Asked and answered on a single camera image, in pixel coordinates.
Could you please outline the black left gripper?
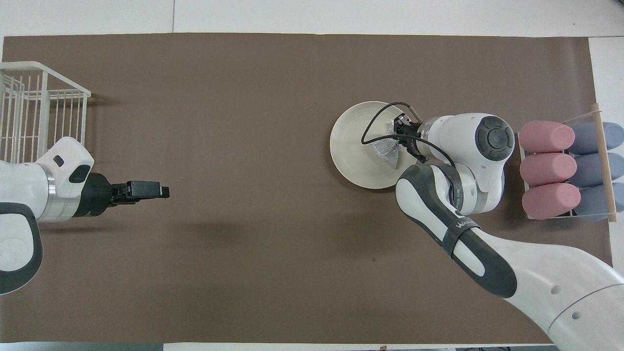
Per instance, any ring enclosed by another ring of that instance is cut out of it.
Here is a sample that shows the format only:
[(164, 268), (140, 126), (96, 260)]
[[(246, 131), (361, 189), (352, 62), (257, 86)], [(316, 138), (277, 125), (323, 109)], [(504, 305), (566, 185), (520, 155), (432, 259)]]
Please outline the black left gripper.
[(100, 173), (90, 173), (80, 194), (74, 217), (96, 217), (118, 205), (134, 205), (141, 200), (169, 198), (170, 189), (157, 181), (127, 181), (111, 184)]

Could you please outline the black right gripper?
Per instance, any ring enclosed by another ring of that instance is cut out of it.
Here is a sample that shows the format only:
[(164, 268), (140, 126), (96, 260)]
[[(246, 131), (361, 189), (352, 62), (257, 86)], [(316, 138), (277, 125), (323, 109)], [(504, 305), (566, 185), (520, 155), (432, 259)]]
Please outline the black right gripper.
[(402, 113), (392, 121), (392, 131), (395, 134), (392, 139), (404, 147), (416, 147), (417, 140), (414, 137), (421, 137), (419, 128), (422, 124), (423, 122), (411, 120), (406, 114)]

